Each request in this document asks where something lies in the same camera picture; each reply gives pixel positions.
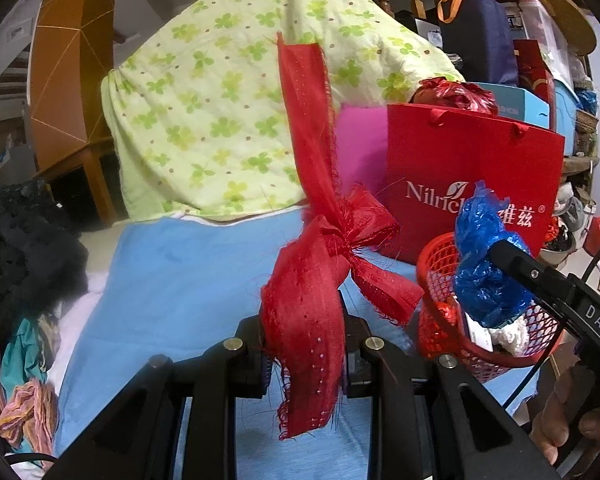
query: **blue plastic bag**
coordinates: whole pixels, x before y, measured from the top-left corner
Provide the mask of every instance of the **blue plastic bag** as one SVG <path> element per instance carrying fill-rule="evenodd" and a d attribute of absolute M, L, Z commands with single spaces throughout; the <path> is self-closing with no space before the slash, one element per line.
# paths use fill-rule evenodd
<path fill-rule="evenodd" d="M 529 252 L 519 234 L 506 231 L 498 211 L 509 200 L 477 182 L 474 196 L 462 206 L 456 220 L 456 248 L 460 263 L 454 276 L 454 291 L 462 309 L 485 328 L 500 328 L 524 314 L 533 298 L 522 285 L 488 260 L 491 246 L 508 240 Z"/>
<path fill-rule="evenodd" d="M 593 116 L 598 114 L 598 94 L 593 90 L 585 90 L 582 88 L 576 88 L 576 95 L 578 96 L 578 102 L 576 106 Z"/>

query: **pink cloth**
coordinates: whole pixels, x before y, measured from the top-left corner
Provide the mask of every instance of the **pink cloth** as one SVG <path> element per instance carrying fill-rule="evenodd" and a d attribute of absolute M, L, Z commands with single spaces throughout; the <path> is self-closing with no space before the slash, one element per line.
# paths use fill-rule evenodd
<path fill-rule="evenodd" d="M 342 194 L 355 182 L 377 196 L 386 175 L 388 120 L 386 107 L 343 105 L 336 119 L 336 153 Z"/>
<path fill-rule="evenodd" d="M 0 436 L 19 447 L 24 436 L 35 452 L 51 454 L 58 426 L 56 394 L 48 384 L 32 379 L 16 386 L 0 414 Z"/>

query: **red plastic basket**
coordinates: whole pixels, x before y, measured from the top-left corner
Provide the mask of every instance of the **red plastic basket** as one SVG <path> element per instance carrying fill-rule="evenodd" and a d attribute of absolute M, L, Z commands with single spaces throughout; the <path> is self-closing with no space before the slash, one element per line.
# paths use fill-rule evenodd
<path fill-rule="evenodd" d="M 453 233 L 434 238 L 418 257 L 416 276 L 418 284 L 425 291 L 418 327 L 420 354 L 429 359 L 442 354 L 455 355 L 480 382 L 496 378 L 510 368 L 526 368 L 536 364 L 554 336 L 557 321 L 540 306 L 527 309 L 525 318 L 529 345 L 522 357 L 487 352 L 476 346 L 448 316 L 446 299 L 453 294 L 453 276 L 458 261 Z"/>

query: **green clover patterned blanket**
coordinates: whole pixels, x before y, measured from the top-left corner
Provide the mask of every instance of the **green clover patterned blanket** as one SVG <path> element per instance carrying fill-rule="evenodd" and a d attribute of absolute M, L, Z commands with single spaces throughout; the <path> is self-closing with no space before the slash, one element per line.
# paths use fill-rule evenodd
<path fill-rule="evenodd" d="M 131 219 L 231 220 L 303 198 L 278 31 L 322 46 L 336 110 L 406 102 L 421 79 L 461 78 L 372 0 L 199 0 L 102 82 Z"/>

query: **nilrich logo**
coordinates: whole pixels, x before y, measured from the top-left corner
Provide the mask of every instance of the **nilrich logo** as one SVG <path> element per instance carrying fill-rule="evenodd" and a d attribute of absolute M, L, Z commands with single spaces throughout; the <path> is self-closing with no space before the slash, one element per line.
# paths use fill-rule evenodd
<path fill-rule="evenodd" d="M 414 184 L 407 180 L 407 198 L 414 198 L 418 202 L 432 207 L 458 214 L 462 208 L 465 198 L 460 198 L 469 184 L 468 182 L 454 182 L 446 190 L 446 195 L 437 195 L 432 187 L 424 187 L 422 184 Z"/>

